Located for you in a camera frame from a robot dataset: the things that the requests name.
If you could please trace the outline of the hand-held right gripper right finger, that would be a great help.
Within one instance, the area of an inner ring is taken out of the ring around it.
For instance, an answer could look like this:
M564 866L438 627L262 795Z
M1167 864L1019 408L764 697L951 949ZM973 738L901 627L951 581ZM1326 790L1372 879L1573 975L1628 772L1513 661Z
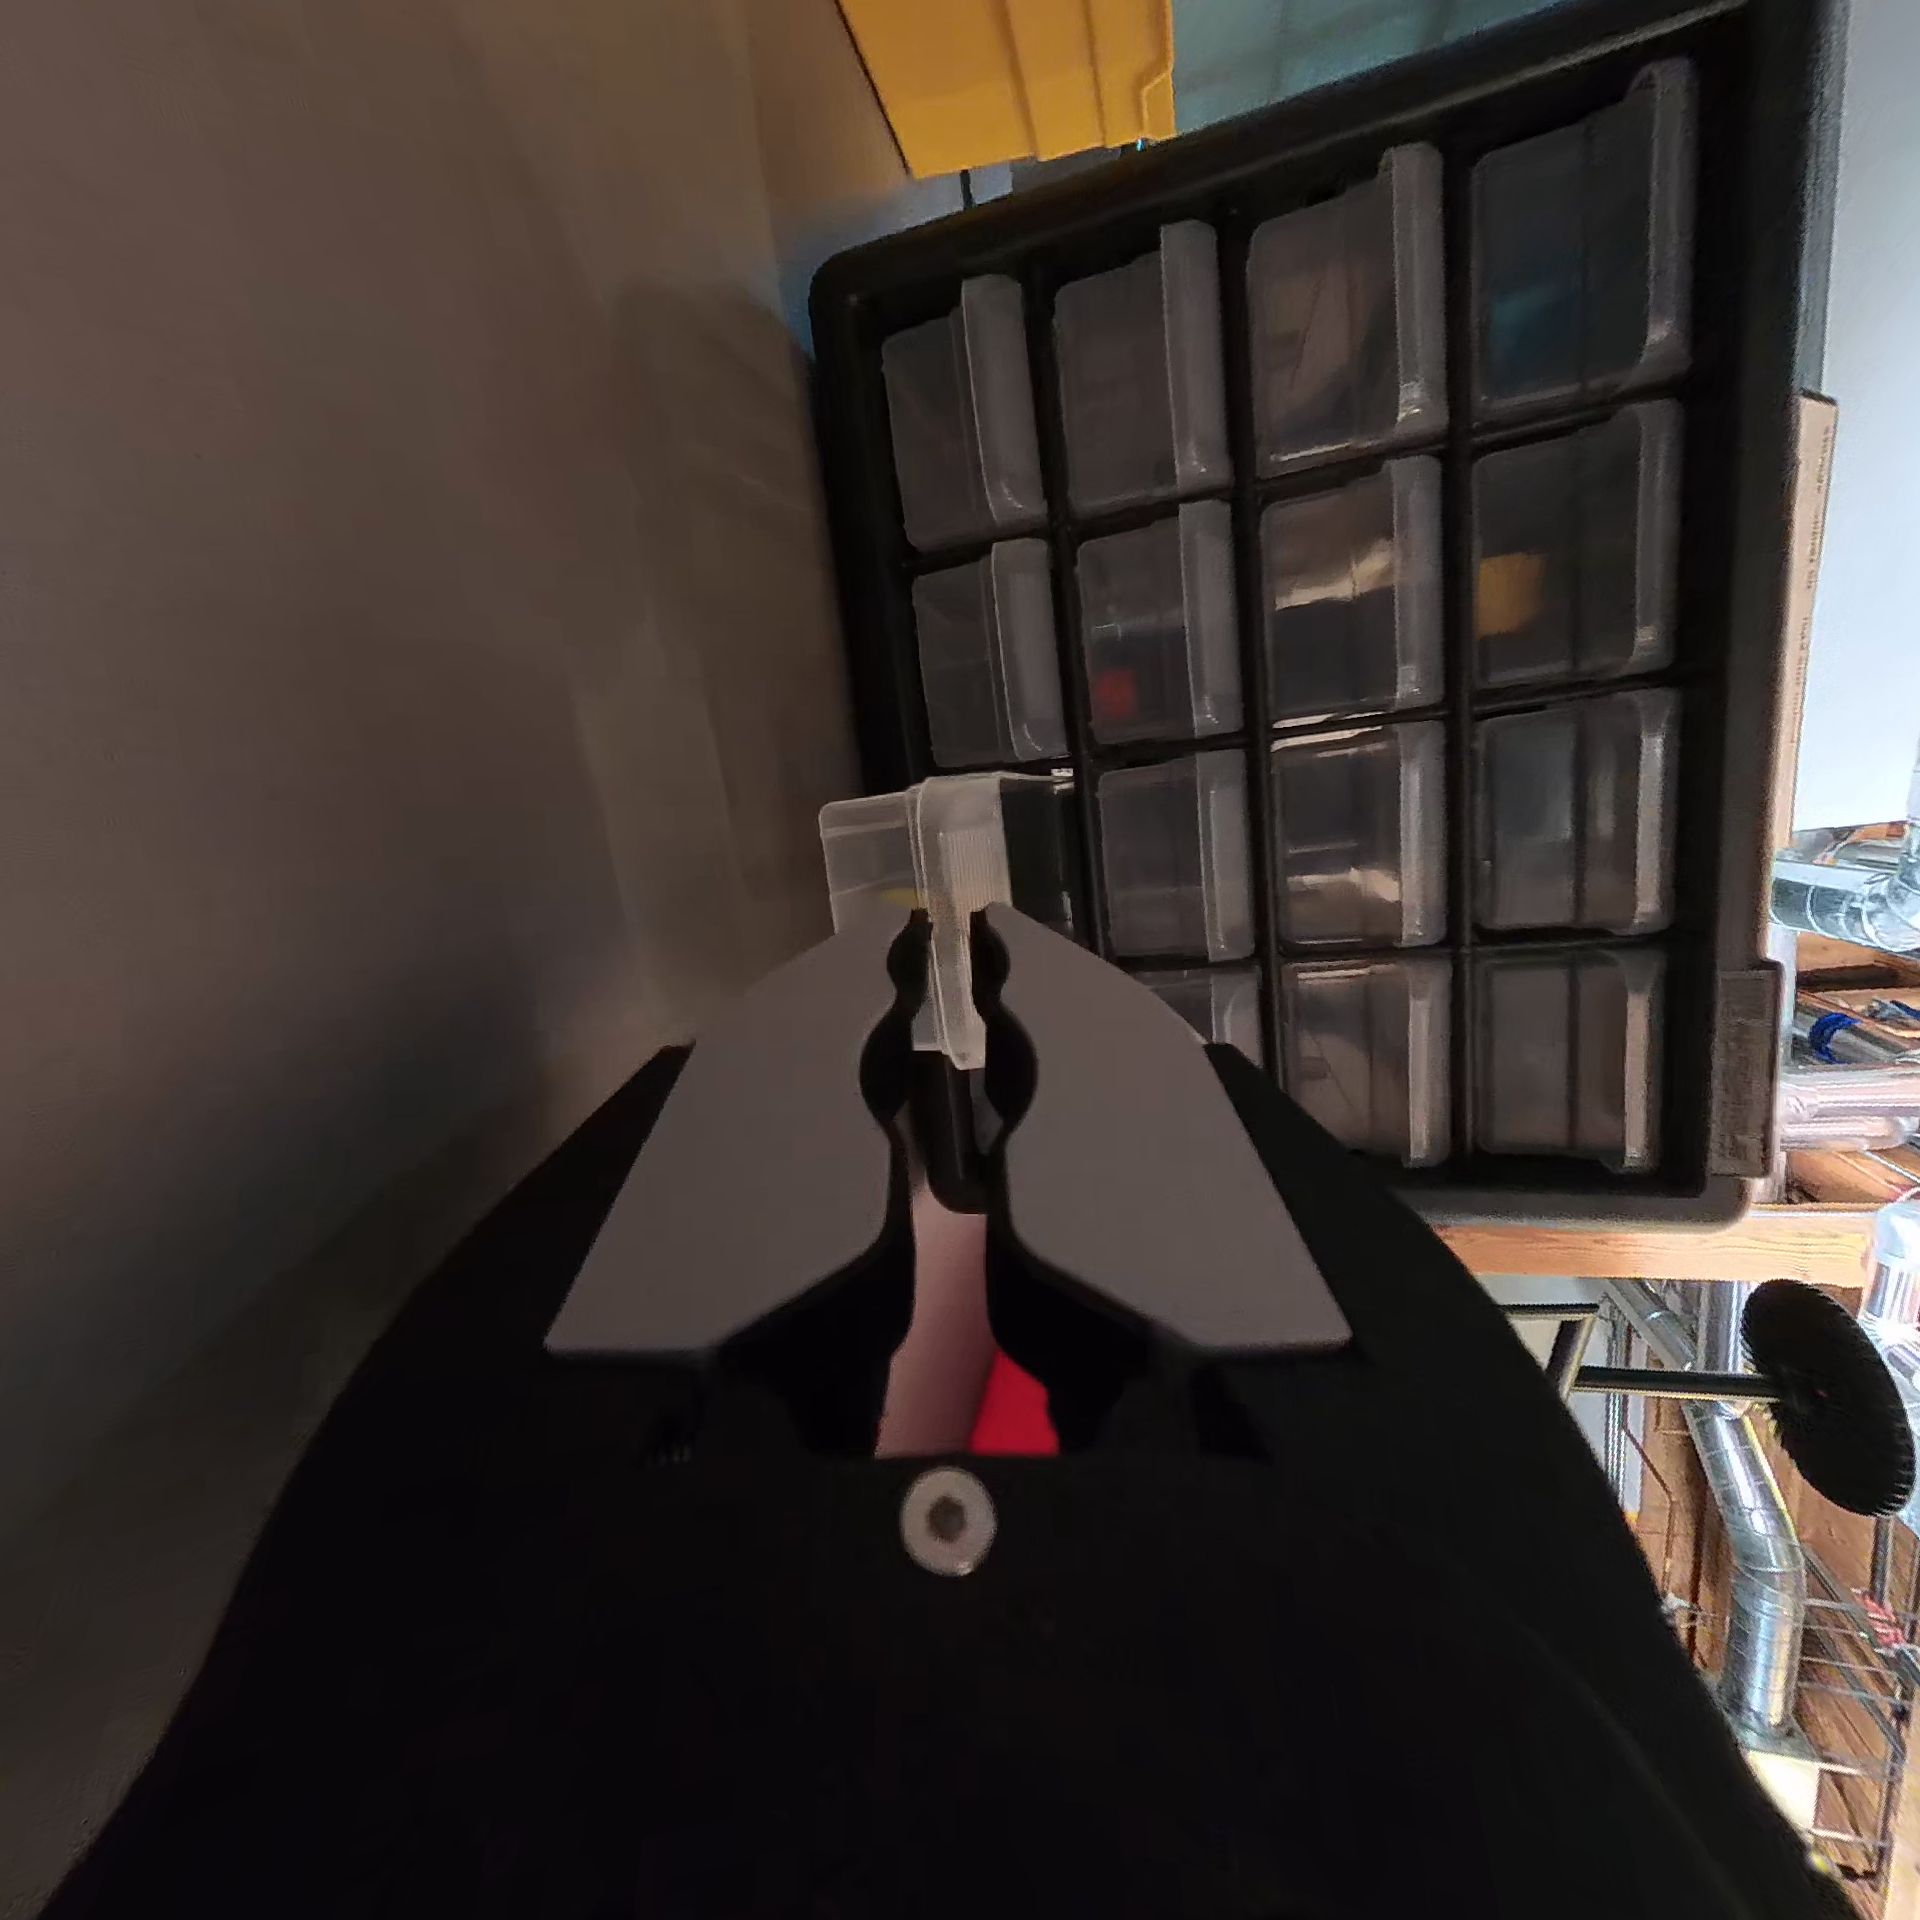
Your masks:
M1343 1360L1353 1324L1212 1050L1010 904L973 917L986 1307L1061 1458L1196 1447L1228 1369Z

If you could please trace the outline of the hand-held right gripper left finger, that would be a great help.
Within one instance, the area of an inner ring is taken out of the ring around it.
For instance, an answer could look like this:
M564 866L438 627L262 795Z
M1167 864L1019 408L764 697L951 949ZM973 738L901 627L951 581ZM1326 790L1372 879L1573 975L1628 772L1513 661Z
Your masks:
M928 915L878 908L691 1042L548 1354L690 1385L702 1425L769 1405L807 1455L875 1455L918 1307L901 1113L928 964Z

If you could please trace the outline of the red plastic bin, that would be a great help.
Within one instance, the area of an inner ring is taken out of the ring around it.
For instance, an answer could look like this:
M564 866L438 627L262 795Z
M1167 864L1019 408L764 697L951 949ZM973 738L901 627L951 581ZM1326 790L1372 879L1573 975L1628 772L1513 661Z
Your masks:
M1061 1440L1050 1421L1046 1383L1026 1373L1015 1360L997 1350L978 1387L973 1432L967 1440L973 1458L1058 1458Z

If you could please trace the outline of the grid of clear drawers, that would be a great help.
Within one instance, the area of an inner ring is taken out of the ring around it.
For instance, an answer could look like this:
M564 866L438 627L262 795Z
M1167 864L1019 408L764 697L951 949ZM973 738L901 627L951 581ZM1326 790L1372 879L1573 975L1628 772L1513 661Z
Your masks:
M1483 693L1469 569L1479 458L1678 401L1688 172L1691 68L1652 64L1466 166L1462 263L1402 140L878 343L930 773L1068 772L1082 943L1412 1173L1661 1156L1678 596L1665 670ZM1235 509L1242 728L1105 747L1075 553L1191 501ZM1402 723L1445 726L1445 942L1285 952L1270 747Z

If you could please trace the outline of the black drawer cabinet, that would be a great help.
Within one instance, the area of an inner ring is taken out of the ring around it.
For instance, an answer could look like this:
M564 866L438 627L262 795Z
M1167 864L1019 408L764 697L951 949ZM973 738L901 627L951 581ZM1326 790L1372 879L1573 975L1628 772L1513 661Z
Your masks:
M807 295L859 757L867 789L891 795L935 778L878 390L891 331L937 314L970 275L1092 275L1156 224L1292 206L1402 140L1444 152L1445 263L1462 263L1477 158L1581 122L1652 64L1691 68L1688 364L1674 385L1685 745L1661 1156L1646 1176L1566 1161L1412 1173L1354 1151L1450 1229L1721 1229L1739 1220L1774 1153L1784 986L1763 952L1763 896L1829 42L1825 3L1554 3L1508 20L1466 6L1466 28L1441 42L1232 125L840 251Z

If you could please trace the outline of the yellow plastic bin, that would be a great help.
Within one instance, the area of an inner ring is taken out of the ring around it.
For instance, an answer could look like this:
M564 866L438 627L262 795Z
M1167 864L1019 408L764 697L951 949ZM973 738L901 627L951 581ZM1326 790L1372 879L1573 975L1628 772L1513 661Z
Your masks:
M1174 137L1169 3L840 3L918 180Z

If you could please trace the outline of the ribbed metal duct elbow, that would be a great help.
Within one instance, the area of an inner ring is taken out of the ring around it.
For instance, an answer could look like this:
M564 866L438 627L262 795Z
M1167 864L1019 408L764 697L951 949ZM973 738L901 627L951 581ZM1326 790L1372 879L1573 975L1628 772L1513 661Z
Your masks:
M1774 857L1770 917L1882 954L1915 954L1915 778L1905 824L1795 830Z

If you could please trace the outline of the black ribbed round knob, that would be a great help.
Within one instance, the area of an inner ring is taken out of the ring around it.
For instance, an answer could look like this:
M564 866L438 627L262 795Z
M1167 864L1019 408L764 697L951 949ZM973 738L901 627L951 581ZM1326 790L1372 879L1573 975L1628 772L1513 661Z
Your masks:
M1915 1489L1915 1445L1861 1326L1815 1288L1770 1282L1739 1311L1739 1340L1803 1484L1857 1519L1893 1519Z

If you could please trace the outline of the silver insulated pipe run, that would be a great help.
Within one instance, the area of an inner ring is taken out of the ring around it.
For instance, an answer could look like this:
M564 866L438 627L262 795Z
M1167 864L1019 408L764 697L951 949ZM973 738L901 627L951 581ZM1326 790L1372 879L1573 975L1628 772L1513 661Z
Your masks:
M1795 994L1780 1078L1784 1151L1915 1142L1915 994Z

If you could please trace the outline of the instruction poster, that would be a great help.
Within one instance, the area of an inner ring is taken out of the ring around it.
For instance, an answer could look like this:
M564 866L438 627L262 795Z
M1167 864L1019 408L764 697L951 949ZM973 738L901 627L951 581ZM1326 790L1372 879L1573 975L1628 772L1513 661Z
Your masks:
M1812 661L1812 618L1817 569L1825 556L1829 495L1837 446L1837 405L1829 394L1803 393L1792 412L1788 464L1788 541L1780 627L1780 726L1774 735L1770 844L1792 841L1795 768L1803 754L1804 684Z

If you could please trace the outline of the spiral metal duct branch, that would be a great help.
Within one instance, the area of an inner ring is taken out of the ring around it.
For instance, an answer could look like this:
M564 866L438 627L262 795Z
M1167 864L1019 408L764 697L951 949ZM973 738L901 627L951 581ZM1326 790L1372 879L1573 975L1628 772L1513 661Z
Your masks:
M1656 1362L1743 1373L1743 1311L1755 1285L1705 1285L1697 1326L1646 1282L1613 1285ZM1763 1455L1752 1401L1688 1401L1685 1425L1730 1558L1716 1703L1743 1744L1788 1741L1804 1639L1804 1555Z

